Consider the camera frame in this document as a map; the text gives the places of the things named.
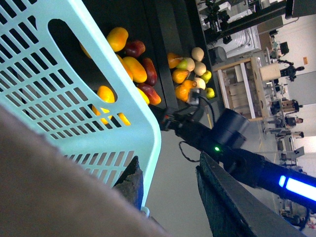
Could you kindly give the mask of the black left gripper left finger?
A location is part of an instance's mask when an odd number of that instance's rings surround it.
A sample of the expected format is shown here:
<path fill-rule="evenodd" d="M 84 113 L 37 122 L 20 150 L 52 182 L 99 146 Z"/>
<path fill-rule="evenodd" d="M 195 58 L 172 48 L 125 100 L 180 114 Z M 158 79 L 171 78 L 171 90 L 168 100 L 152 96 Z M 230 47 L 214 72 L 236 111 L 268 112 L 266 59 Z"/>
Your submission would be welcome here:
<path fill-rule="evenodd" d="M 114 184 L 114 189 L 120 192 L 127 202 L 136 209 L 141 209 L 144 197 L 144 181 L 138 156 L 133 157 L 125 171 Z"/>

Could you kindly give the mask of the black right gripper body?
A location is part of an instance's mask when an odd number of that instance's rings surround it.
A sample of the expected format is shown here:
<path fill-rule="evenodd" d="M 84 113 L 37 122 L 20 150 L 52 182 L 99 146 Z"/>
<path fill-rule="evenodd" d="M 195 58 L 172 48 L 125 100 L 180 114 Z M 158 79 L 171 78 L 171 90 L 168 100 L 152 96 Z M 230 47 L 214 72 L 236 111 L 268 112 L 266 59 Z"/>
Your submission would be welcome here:
<path fill-rule="evenodd" d="M 160 112 L 161 131 L 175 131 L 182 138 L 193 138 L 205 129 L 200 120 L 208 106 L 206 92 L 203 89 L 190 89 L 189 103 L 182 109 L 166 108 Z"/>

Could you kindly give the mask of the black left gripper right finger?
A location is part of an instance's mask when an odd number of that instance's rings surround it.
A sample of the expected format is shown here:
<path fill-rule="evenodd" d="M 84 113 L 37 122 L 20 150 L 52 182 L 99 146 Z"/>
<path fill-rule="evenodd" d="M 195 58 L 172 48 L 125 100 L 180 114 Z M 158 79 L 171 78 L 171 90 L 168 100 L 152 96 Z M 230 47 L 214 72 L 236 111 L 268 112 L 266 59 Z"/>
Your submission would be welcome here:
<path fill-rule="evenodd" d="M 208 154 L 200 154 L 197 185 L 214 237 L 302 237 Z"/>

